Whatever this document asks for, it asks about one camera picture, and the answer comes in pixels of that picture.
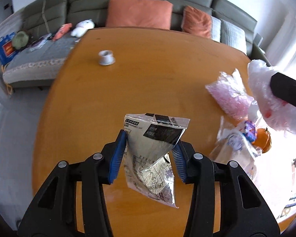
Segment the white plastic bag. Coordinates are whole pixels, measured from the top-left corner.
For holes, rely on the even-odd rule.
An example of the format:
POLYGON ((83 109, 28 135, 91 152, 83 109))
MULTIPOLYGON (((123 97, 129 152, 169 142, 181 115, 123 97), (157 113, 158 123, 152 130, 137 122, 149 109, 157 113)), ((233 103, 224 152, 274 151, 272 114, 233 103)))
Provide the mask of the white plastic bag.
POLYGON ((275 97, 270 88, 271 77, 279 71, 260 59, 249 62, 247 71, 249 87, 267 125, 296 135, 296 107, 275 97))

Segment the silver foil snack bag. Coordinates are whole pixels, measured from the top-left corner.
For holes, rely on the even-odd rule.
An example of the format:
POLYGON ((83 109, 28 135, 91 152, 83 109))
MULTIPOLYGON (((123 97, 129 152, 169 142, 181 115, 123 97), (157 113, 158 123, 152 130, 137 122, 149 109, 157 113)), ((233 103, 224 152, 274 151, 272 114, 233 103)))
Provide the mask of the silver foil snack bag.
POLYGON ((189 126, 188 118, 127 114, 123 165, 127 186, 164 205, 176 207, 174 173, 169 158, 189 126))

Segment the small orange pumpkin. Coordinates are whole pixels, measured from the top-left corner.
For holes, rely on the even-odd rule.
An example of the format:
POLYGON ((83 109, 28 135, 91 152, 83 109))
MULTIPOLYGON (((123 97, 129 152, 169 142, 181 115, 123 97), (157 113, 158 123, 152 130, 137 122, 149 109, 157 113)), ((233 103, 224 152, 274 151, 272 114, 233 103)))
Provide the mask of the small orange pumpkin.
POLYGON ((253 145, 261 148, 262 153, 266 153, 271 149, 272 139, 268 128, 257 129, 257 137, 256 140, 253 142, 253 145))

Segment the clear bread wrapper bag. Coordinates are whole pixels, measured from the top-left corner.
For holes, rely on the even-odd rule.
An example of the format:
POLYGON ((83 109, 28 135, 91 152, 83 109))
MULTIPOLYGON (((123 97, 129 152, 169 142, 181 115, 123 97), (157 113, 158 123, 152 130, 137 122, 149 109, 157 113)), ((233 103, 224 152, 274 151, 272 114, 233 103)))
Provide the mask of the clear bread wrapper bag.
POLYGON ((220 117, 215 148, 209 155, 212 161, 222 164, 236 161, 249 178, 254 180, 257 174, 255 160, 261 154, 260 148, 256 149, 239 130, 223 116, 220 117))

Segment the purple toy block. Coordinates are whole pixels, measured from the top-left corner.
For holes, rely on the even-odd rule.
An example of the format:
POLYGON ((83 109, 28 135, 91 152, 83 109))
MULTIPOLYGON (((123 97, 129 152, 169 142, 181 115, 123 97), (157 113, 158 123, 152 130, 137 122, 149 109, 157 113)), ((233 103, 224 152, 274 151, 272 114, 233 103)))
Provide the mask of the purple toy block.
POLYGON ((254 143, 257 139, 257 129, 255 123, 250 120, 244 121, 242 133, 248 141, 254 143))

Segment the pink bubble wrap bag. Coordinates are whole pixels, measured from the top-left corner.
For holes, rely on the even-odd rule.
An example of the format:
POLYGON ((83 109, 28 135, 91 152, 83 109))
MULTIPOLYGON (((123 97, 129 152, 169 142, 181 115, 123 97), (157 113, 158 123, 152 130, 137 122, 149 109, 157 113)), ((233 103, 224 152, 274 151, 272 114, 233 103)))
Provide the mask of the pink bubble wrap bag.
POLYGON ((247 94, 238 69, 231 75, 220 72, 217 80, 205 88, 227 115, 236 120, 247 117, 254 98, 247 94))

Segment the grey white striped cushion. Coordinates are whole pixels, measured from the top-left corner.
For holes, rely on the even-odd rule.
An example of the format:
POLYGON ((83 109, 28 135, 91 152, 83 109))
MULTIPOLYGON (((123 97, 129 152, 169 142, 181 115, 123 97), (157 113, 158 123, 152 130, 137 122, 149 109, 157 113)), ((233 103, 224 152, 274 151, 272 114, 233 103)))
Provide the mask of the grey white striped cushion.
POLYGON ((211 40, 226 44, 247 54, 245 31, 238 26, 211 16, 211 40))

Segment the small orange cushion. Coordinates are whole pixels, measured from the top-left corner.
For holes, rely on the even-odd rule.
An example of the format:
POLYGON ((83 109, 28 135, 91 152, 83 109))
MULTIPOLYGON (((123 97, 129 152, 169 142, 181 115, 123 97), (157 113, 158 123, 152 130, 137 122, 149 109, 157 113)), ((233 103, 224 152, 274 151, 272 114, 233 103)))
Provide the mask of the small orange cushion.
POLYGON ((186 6, 183 11, 181 29, 185 33, 210 39, 212 18, 202 10, 186 6))

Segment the grey quilted sofa cover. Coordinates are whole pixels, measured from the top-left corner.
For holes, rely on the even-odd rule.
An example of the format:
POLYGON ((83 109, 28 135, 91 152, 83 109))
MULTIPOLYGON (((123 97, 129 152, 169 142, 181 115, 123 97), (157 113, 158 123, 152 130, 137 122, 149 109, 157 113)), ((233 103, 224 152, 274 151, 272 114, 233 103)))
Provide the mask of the grey quilted sofa cover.
POLYGON ((48 40, 39 49, 18 53, 5 67, 3 81, 13 88, 51 86, 79 38, 65 34, 57 41, 48 40))

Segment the white tape spool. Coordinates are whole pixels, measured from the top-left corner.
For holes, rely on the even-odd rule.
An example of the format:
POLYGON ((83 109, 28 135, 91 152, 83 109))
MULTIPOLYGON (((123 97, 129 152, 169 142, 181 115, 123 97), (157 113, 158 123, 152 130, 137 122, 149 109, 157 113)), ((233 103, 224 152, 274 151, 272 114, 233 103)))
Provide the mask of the white tape spool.
POLYGON ((99 64, 102 66, 109 66, 115 63, 113 52, 110 50, 103 50, 99 52, 99 64))

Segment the large orange cushion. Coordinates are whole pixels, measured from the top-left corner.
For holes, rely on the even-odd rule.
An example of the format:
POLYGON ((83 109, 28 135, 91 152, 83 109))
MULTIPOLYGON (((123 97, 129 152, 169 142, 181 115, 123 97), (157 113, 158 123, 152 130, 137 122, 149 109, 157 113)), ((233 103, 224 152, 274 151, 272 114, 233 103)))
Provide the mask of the large orange cushion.
POLYGON ((144 27, 169 30, 173 4, 164 0, 110 0, 106 27, 144 27))

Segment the clear plastic package on sofa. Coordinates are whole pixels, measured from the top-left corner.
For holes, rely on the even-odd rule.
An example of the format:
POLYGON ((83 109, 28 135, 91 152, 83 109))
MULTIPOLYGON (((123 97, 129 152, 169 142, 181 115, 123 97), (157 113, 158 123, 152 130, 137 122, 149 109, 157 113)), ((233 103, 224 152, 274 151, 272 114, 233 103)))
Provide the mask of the clear plastic package on sofa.
POLYGON ((38 50, 43 47, 43 45, 52 38, 52 34, 49 33, 47 35, 42 36, 37 41, 34 41, 30 46, 28 47, 30 52, 33 52, 35 50, 38 50))

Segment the blue shopping bag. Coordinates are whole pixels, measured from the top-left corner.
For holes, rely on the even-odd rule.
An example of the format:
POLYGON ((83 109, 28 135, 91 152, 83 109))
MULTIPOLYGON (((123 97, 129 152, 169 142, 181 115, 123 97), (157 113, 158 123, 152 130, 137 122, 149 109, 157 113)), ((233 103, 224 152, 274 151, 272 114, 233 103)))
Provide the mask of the blue shopping bag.
POLYGON ((12 45, 15 34, 12 32, 0 38, 0 62, 2 65, 8 64, 19 53, 12 45))

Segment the pink plush toy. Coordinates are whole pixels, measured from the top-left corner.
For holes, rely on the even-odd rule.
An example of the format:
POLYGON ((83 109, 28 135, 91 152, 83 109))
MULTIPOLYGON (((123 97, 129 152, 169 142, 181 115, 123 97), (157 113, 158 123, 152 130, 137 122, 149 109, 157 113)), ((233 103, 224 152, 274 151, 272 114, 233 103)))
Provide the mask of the pink plush toy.
POLYGON ((52 41, 57 41, 58 39, 62 38, 66 33, 69 32, 72 26, 72 23, 63 24, 53 36, 52 41))

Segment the white plush toy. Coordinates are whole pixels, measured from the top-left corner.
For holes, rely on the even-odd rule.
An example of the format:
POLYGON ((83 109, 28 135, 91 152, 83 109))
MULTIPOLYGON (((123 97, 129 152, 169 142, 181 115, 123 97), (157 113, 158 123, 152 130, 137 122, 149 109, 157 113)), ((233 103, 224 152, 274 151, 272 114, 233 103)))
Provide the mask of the white plush toy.
POLYGON ((71 31, 71 36, 76 38, 81 38, 88 30, 95 27, 94 22, 89 20, 84 20, 79 22, 76 27, 71 31))

